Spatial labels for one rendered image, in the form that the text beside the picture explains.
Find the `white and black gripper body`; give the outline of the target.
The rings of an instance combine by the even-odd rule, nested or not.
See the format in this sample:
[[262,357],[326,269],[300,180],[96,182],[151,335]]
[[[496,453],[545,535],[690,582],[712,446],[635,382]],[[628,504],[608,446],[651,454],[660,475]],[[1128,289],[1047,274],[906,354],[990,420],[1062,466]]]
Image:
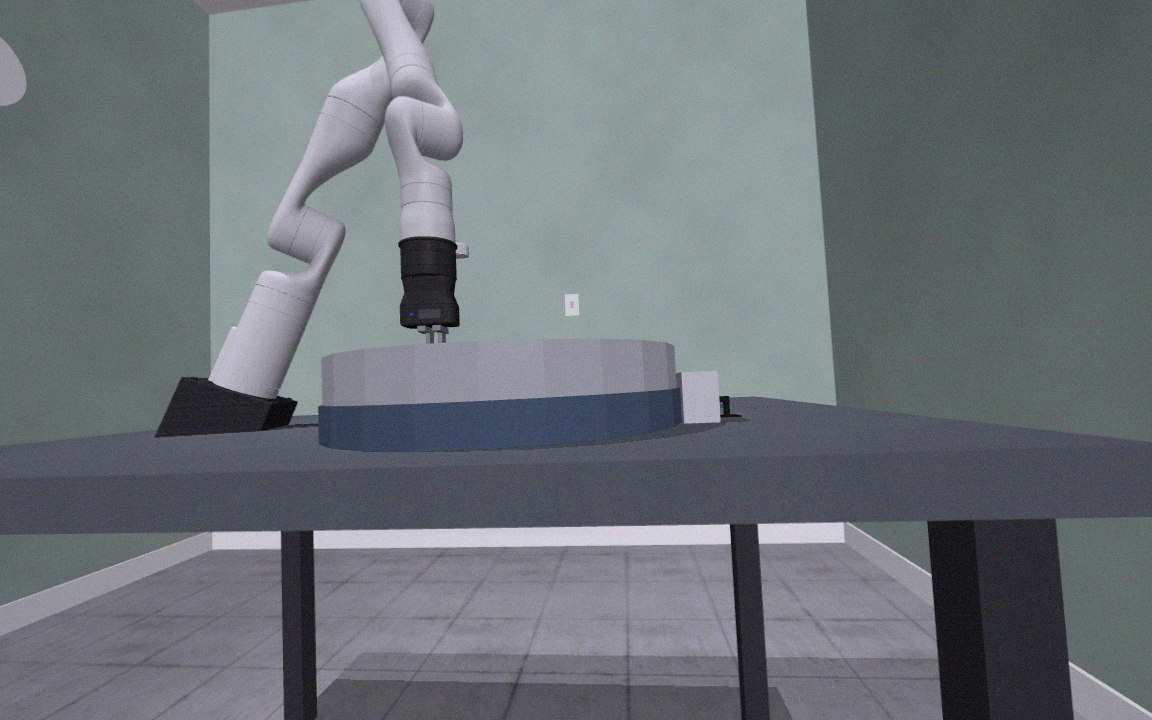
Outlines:
[[408,202],[401,209],[401,325],[460,327],[454,300],[456,259],[468,258],[467,243],[454,242],[453,211],[438,202]]

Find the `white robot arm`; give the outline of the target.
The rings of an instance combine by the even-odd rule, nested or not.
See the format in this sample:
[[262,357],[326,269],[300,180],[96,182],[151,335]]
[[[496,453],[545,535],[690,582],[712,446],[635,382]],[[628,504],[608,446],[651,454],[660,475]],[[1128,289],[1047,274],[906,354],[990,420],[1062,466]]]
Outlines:
[[422,46],[433,26],[434,6],[430,0],[358,1],[382,56],[329,90],[305,158],[270,225],[271,249],[310,266],[305,272],[262,272],[209,377],[244,395],[276,397],[346,238],[346,225],[308,209],[308,196],[369,158],[384,123],[401,179],[401,209],[408,202],[438,202],[453,211],[450,176],[422,158],[448,161],[463,143],[458,113],[435,82],[433,61]]

